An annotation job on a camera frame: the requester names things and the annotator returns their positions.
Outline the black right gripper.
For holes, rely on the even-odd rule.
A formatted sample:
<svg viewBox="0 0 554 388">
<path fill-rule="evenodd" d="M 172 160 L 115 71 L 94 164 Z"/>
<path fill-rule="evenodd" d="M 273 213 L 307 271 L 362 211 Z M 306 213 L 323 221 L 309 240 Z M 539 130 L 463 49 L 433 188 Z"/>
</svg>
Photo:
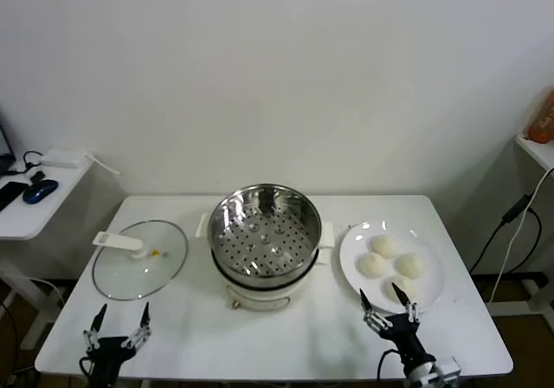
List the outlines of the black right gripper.
<svg viewBox="0 0 554 388">
<path fill-rule="evenodd" d="M 434 356 L 427 353 L 416 332 L 419 328 L 417 305 L 394 282 L 391 286 L 406 314 L 382 316 L 369 302 L 363 289 L 359 289 L 361 305 L 364 310 L 364 322 L 373 331 L 383 331 L 383 339 L 391 341 L 399 352 L 403 370 L 412 372 L 418 366 L 434 362 Z"/>
</svg>

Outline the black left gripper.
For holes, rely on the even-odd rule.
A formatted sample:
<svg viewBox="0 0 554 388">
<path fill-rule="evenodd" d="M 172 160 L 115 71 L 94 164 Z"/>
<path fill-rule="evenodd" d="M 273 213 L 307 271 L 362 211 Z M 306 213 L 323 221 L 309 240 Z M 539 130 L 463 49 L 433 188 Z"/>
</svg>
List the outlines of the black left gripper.
<svg viewBox="0 0 554 388">
<path fill-rule="evenodd" d="M 119 378 L 121 366 L 131 358 L 131 349 L 140 349 L 151 336 L 150 303 L 145 304 L 139 327 L 125 338 L 102 338 L 99 330 L 104 320 L 107 304 L 94 316 L 92 325 L 83 331 L 86 352 L 89 353 L 92 368 L 89 372 L 91 387 L 114 387 Z"/>
</svg>

